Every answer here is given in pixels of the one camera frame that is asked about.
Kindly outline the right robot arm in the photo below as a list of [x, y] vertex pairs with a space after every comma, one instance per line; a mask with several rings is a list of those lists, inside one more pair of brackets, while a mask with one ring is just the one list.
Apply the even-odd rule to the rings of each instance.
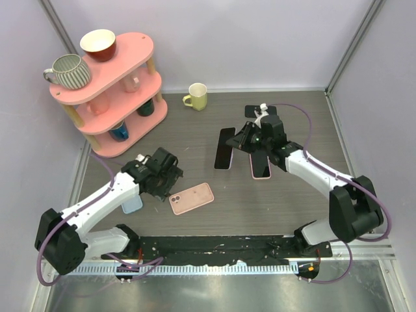
[[384, 216], [371, 180], [340, 174], [311, 156], [301, 145], [287, 139], [283, 122], [269, 115], [246, 122], [226, 144], [246, 153], [263, 151], [269, 161], [317, 189], [329, 201], [328, 217], [294, 231], [295, 252], [307, 257], [319, 244], [349, 243], [382, 225]]

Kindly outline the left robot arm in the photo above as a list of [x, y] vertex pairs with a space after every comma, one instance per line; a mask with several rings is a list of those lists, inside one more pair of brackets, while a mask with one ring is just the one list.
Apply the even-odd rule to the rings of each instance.
[[178, 158], [158, 148], [153, 155], [138, 155], [123, 165], [110, 181], [83, 201], [61, 212], [43, 213], [35, 238], [38, 255], [61, 275], [74, 271], [85, 259], [115, 255], [132, 259], [140, 248], [138, 235], [125, 224], [106, 231], [92, 228], [113, 210], [129, 214], [142, 208], [141, 194], [164, 201], [183, 171]]

